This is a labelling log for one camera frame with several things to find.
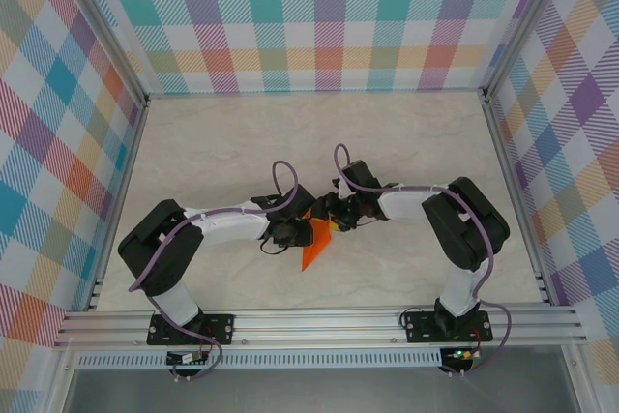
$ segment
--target beige floor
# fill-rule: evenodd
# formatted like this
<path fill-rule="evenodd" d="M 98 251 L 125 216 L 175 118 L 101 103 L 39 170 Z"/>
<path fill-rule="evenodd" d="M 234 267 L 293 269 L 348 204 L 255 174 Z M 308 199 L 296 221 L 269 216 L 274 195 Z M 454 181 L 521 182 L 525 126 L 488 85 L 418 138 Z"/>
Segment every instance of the beige floor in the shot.
<path fill-rule="evenodd" d="M 333 148 L 344 142 L 382 183 L 472 178 L 505 216 L 512 238 L 481 295 L 540 300 L 486 121 L 475 93 L 294 94 L 154 101 L 116 244 L 160 200 L 195 208 L 229 206 L 273 193 L 271 163 L 291 162 L 314 195 L 336 177 Z M 282 171 L 280 182 L 290 186 Z M 99 310 L 149 310 L 115 251 Z M 426 221 L 379 221 L 337 234 L 301 273 L 301 250 L 278 256 L 257 241 L 198 251 L 184 276 L 205 309 L 429 304 L 448 260 Z"/>

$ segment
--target orange block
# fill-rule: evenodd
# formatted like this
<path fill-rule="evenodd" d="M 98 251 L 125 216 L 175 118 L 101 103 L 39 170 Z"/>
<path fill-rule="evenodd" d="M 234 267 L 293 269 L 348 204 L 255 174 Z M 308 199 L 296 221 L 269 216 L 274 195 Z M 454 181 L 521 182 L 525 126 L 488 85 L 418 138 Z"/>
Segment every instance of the orange block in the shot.
<path fill-rule="evenodd" d="M 310 246 L 303 247 L 303 264 L 301 271 L 306 271 L 313 260 L 327 247 L 331 242 L 331 230 L 329 220 L 317 220 L 312 218 L 309 220 L 313 230 L 313 243 Z"/>

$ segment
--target metal extrusion bar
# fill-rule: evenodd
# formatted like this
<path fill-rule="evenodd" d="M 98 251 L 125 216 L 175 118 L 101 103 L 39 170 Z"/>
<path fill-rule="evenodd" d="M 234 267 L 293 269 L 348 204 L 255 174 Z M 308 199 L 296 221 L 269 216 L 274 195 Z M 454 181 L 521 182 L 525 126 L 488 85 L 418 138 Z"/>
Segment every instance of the metal extrusion bar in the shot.
<path fill-rule="evenodd" d="M 144 127 L 146 126 L 148 109 L 148 106 L 140 108 L 139 114 L 137 116 L 137 124 L 135 125 L 135 136 L 133 137 L 132 146 L 129 149 L 127 165 L 125 166 L 125 171 L 120 181 L 118 193 L 116 194 L 116 198 L 114 199 L 114 204 L 112 206 L 112 210 L 109 216 L 107 231 L 105 232 L 105 237 L 103 238 L 103 246 L 97 259 L 97 268 L 95 269 L 95 273 L 91 277 L 91 280 L 93 280 L 93 282 L 90 284 L 91 292 L 90 294 L 86 294 L 84 296 L 84 301 L 81 303 L 81 307 L 85 310 L 91 310 L 93 305 L 95 308 L 99 301 L 99 294 L 101 294 L 101 287 L 103 285 L 103 277 L 105 275 L 105 270 L 107 269 L 109 256 L 112 253 L 114 238 L 116 237 L 116 230 L 118 229 L 120 215 L 123 211 L 125 198 L 127 197 L 127 190 L 129 189 L 129 182 L 132 178 L 135 160 L 137 159 L 137 150 L 139 148 L 139 143 L 142 140 L 142 135 L 144 134 Z"/>
<path fill-rule="evenodd" d="M 508 345 L 561 345 L 586 341 L 578 316 L 571 307 L 548 304 L 508 305 L 514 319 Z M 431 306 L 421 306 L 432 310 Z M 449 347 L 456 343 L 406 343 L 398 317 L 404 308 L 326 310 L 236 310 L 231 348 L 309 349 Z M 498 309 L 489 314 L 497 345 L 506 331 L 507 318 Z M 68 313 L 56 340 L 59 350 L 161 350 L 146 345 L 150 311 Z"/>
<path fill-rule="evenodd" d="M 482 105 L 482 111 L 486 117 L 486 123 L 490 132 L 490 137 L 492 138 L 494 150 L 496 152 L 496 158 L 501 166 L 501 171 L 503 171 L 503 178 L 505 179 L 507 191 L 510 195 L 510 199 L 512 200 L 512 205 L 514 206 L 516 219 L 522 233 L 522 238 L 524 239 L 524 246 L 526 247 L 529 255 L 531 266 L 533 267 L 533 271 L 536 273 L 536 279 L 538 279 L 538 281 L 541 279 L 543 282 L 549 282 L 550 272 L 542 260 L 542 252 L 540 251 L 539 244 L 536 240 L 536 233 L 533 223 L 530 221 L 524 207 L 526 203 L 518 184 L 516 172 L 510 162 L 507 152 L 507 142 L 499 129 L 498 121 L 496 120 L 492 106 L 488 103 L 483 92 L 480 92 L 479 98 Z M 544 288 L 546 297 L 550 300 L 550 302 L 553 304 L 558 304 L 558 299 L 554 293 L 554 289 L 552 289 L 551 286 L 548 287 L 544 284 L 540 285 L 540 289 L 542 288 Z"/>
<path fill-rule="evenodd" d="M 593 383 L 587 372 L 585 357 L 582 353 L 585 346 L 564 345 L 561 348 L 580 410 L 587 413 L 602 413 L 603 410 L 596 397 Z"/>
<path fill-rule="evenodd" d="M 135 75 L 135 71 L 129 63 L 125 52 L 118 44 L 114 33 L 111 31 L 109 23 L 105 19 L 97 0 L 75 0 L 75 2 L 84 14 L 84 17 L 88 20 L 95 36 L 97 36 L 97 39 L 102 44 L 107 55 L 109 55 L 112 64 L 116 68 L 118 74 L 123 78 L 123 81 L 125 81 L 133 97 L 137 99 L 142 106 L 146 106 L 146 92 Z"/>
<path fill-rule="evenodd" d="M 85 350 L 75 369 L 170 369 L 166 350 Z M 427 368 L 442 365 L 439 348 L 237 350 L 226 349 L 218 369 Z M 185 366 L 203 369 L 205 365 Z"/>
<path fill-rule="evenodd" d="M 56 365 L 53 376 L 50 376 L 46 388 L 42 389 L 41 413 L 57 413 L 63 411 L 71 383 L 74 368 L 79 358 L 79 352 L 66 351 L 52 354 L 52 362 Z"/>
<path fill-rule="evenodd" d="M 530 1 L 529 7 L 522 16 L 512 40 L 507 45 L 501 59 L 499 60 L 499 63 L 496 66 L 494 74 L 490 78 L 490 82 L 487 87 L 487 93 L 490 98 L 496 94 L 496 91 L 510 73 L 512 66 L 516 62 L 518 55 L 524 47 L 524 43 L 537 26 L 538 21 L 542 17 L 545 7 L 548 5 L 549 1 L 550 0 Z"/>

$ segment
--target plaid wall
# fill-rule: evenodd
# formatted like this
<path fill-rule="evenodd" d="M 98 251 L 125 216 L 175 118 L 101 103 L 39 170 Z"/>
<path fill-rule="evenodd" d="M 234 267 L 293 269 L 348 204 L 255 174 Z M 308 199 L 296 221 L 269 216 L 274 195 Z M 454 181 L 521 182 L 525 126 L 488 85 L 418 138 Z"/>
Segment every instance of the plaid wall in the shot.
<path fill-rule="evenodd" d="M 551 0 L 496 112 L 562 304 L 619 405 L 619 0 Z"/>
<path fill-rule="evenodd" d="M 34 409 L 79 310 L 137 106 L 74 0 L 0 0 L 0 412 Z"/>
<path fill-rule="evenodd" d="M 508 2 L 119 1 L 118 15 L 100 4 L 146 88 L 150 74 L 166 94 L 476 89 Z"/>
<path fill-rule="evenodd" d="M 514 10 L 514 13 L 512 14 L 512 17 L 510 18 L 510 22 L 508 23 L 508 26 L 505 29 L 505 32 L 503 33 L 501 42 L 499 43 L 499 46 L 496 47 L 496 50 L 494 51 L 494 55 L 492 55 L 492 60 L 490 60 L 490 64 L 487 67 L 486 73 L 484 74 L 484 78 L 482 79 L 482 83 L 480 87 L 486 88 L 488 86 L 490 79 L 492 78 L 492 75 L 494 74 L 494 70 L 496 69 L 496 65 L 499 63 L 499 60 L 501 60 L 501 57 L 503 56 L 505 47 L 512 40 L 512 37 L 514 36 L 514 33 L 516 32 L 516 29 L 518 25 L 520 24 L 520 19 L 522 18 L 522 15 L 524 14 L 524 12 L 526 12 L 526 9 L 529 7 L 530 3 L 531 3 L 531 0 L 520 0 L 518 2 L 518 5 L 516 9 Z"/>

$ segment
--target red wire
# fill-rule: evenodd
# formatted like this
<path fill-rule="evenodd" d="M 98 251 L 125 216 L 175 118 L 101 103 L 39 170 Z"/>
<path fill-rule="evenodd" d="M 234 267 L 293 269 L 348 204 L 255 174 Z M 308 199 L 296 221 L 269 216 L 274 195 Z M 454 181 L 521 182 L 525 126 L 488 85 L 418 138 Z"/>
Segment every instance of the red wire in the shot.
<path fill-rule="evenodd" d="M 480 347 L 482 346 L 482 335 L 480 334 L 480 332 L 478 331 L 478 329 L 475 326 L 473 326 L 471 329 L 473 330 L 473 332 L 477 336 L 477 351 L 479 352 Z"/>

